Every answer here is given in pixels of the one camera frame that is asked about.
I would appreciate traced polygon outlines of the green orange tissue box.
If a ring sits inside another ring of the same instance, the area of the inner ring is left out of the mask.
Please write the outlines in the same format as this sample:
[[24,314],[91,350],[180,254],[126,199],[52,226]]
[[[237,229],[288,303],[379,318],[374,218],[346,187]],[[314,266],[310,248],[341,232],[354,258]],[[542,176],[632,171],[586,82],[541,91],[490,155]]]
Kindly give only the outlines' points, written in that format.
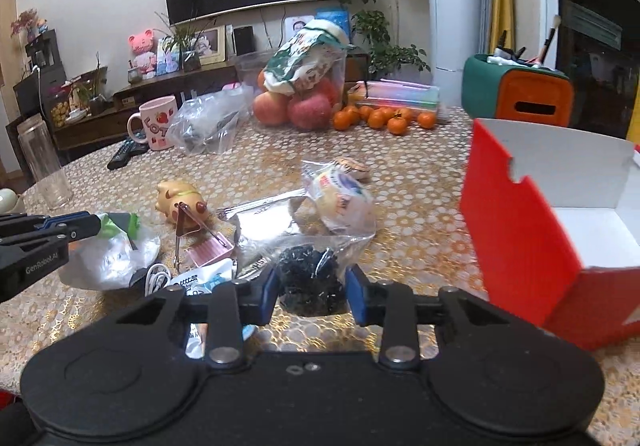
[[501,65],[486,54],[475,54],[465,61],[461,104],[473,119],[567,127],[573,103],[573,84],[555,70]]

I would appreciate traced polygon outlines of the red white cardboard box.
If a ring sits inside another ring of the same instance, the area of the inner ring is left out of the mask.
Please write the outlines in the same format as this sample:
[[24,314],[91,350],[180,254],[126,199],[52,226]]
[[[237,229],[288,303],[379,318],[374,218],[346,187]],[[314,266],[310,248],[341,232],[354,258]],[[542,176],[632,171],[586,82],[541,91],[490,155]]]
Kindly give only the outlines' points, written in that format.
[[460,211],[491,303],[586,350],[639,333],[639,153],[477,119]]

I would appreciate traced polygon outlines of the bag of apples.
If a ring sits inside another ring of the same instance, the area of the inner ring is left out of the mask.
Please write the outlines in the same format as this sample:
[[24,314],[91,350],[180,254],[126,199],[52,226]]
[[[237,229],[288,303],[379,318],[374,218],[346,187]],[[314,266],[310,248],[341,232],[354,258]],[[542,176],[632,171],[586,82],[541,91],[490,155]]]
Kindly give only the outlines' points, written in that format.
[[274,129],[293,127],[302,132],[322,131],[334,126],[344,108],[346,56],[319,68],[305,66],[300,78],[286,90],[268,86],[267,64],[275,50],[247,53],[233,58],[240,84],[250,88],[250,112],[258,125]]

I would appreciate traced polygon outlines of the silver foil pouch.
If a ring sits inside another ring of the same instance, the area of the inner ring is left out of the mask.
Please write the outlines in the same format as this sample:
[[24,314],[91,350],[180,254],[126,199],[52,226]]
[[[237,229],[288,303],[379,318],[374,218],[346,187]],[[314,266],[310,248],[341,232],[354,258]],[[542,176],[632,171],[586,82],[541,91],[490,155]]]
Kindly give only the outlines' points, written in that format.
[[218,220],[234,227],[234,279],[255,277],[284,237],[303,232],[296,212],[305,200],[299,188],[216,210]]

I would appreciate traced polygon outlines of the mandarin orange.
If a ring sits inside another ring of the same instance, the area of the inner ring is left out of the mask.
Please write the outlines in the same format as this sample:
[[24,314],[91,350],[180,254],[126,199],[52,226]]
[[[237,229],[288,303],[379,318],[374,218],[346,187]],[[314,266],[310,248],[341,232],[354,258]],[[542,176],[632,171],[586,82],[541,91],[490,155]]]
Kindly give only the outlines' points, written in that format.
[[414,120],[414,113],[412,110],[410,110],[410,108],[401,107],[395,111],[395,117],[401,117],[402,119],[405,119],[405,121],[410,123]]
[[390,118],[386,123],[387,131],[393,135],[404,135],[407,133],[409,121],[402,116]]
[[337,131],[346,131],[352,126],[352,117],[346,110],[338,111],[332,118],[332,125]]
[[387,118],[383,110],[373,110],[368,117],[367,124],[374,130],[381,130],[385,127],[386,121]]
[[435,125],[437,125],[437,116],[434,111],[422,111],[422,113],[416,117],[416,122],[423,129],[434,129]]
[[360,118],[364,121],[367,121],[372,113],[373,108],[371,106],[364,105],[359,107]]

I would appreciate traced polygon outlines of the wooden tv cabinet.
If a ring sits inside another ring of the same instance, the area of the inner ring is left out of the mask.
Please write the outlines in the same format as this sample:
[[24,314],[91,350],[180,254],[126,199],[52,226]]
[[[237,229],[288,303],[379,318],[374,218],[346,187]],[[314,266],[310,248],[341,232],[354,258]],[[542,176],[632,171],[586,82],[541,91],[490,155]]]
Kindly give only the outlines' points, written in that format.
[[192,91],[198,94],[215,92],[225,84],[231,84],[236,78],[238,74],[235,67],[221,63],[204,66],[195,72],[177,72],[143,80],[140,84],[116,91],[111,97],[114,106],[101,114],[87,116],[77,123],[55,129],[55,146],[59,151],[76,151],[124,140],[129,116],[143,103],[161,96],[175,95],[178,104],[181,104],[181,94],[189,96]]

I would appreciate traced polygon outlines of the bun snack pack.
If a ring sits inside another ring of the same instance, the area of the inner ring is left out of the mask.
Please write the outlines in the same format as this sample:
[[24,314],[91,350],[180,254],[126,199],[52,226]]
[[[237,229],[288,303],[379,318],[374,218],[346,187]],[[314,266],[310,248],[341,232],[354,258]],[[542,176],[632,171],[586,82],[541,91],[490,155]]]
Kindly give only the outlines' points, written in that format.
[[302,161],[306,196],[322,223],[335,234],[373,235],[374,201],[361,181],[338,171],[332,161]]

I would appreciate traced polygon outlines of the blue white wipes packet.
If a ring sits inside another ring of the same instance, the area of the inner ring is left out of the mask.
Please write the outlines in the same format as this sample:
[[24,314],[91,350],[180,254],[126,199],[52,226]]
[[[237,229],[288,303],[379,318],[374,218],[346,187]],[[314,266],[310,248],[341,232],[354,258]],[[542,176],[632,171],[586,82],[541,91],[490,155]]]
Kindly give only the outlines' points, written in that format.
[[232,281],[235,264],[226,258],[218,262],[187,271],[171,279],[168,287],[181,286],[188,296],[205,295],[227,281]]

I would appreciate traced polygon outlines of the yellow pig toy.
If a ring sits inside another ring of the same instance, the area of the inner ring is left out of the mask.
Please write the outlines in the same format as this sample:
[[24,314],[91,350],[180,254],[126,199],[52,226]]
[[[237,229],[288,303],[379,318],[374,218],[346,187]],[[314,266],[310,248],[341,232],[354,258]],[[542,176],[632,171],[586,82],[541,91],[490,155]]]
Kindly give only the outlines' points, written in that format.
[[172,225],[176,225],[178,221],[179,203],[187,205],[201,222],[207,221],[207,203],[194,185],[183,181],[162,181],[156,185],[156,191],[155,210],[163,214]]

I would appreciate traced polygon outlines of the white green plastic bag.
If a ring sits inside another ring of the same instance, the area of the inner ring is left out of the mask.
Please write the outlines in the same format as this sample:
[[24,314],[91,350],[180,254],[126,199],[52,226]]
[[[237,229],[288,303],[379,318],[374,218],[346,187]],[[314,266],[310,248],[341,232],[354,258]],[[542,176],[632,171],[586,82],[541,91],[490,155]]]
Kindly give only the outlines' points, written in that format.
[[160,255],[160,235],[135,213],[99,213],[94,236],[68,247],[68,262],[58,269],[63,285],[108,291],[132,287]]

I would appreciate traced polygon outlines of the bag of black items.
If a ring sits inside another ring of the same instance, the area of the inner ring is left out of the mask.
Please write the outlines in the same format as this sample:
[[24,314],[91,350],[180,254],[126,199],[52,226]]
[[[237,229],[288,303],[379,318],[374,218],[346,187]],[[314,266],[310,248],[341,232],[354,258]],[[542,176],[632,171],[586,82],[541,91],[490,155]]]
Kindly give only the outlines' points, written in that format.
[[364,235],[288,235],[269,248],[285,312],[320,317],[347,311],[345,274],[373,238]]

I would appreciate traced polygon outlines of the clear crumpled plastic bag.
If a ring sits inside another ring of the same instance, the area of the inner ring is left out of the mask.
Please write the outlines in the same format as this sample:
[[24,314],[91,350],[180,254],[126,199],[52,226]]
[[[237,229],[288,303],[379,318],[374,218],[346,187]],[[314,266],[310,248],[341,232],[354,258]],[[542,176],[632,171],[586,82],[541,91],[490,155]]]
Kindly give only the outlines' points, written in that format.
[[183,155],[224,154],[252,114],[254,89],[240,84],[187,100],[171,118],[167,141]]

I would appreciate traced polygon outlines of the black remote control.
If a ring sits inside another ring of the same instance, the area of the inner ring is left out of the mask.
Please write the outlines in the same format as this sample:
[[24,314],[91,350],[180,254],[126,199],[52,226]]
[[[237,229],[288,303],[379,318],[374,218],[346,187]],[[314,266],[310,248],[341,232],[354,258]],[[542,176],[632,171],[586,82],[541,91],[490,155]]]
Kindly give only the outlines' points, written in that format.
[[128,137],[108,162],[107,169],[113,171],[124,168],[128,165],[132,157],[141,156],[147,151],[149,151],[148,144],[138,143]]

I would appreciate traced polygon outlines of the portrait photo card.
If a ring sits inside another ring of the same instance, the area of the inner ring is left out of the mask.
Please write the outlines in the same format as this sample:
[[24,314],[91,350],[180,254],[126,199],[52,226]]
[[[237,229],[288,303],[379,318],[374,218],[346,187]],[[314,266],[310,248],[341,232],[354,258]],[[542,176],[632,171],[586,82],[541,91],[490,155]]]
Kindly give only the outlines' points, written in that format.
[[310,21],[314,19],[313,15],[287,16],[284,19],[283,41],[291,40],[299,30],[303,29]]

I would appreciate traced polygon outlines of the pink pig plush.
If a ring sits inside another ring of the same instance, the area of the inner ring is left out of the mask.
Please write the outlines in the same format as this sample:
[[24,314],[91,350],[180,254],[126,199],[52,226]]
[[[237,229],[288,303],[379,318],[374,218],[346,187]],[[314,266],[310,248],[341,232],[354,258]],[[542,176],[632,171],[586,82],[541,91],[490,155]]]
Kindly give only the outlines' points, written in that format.
[[155,35],[151,28],[128,37],[128,44],[134,59],[132,64],[137,67],[143,79],[155,77],[157,64]]

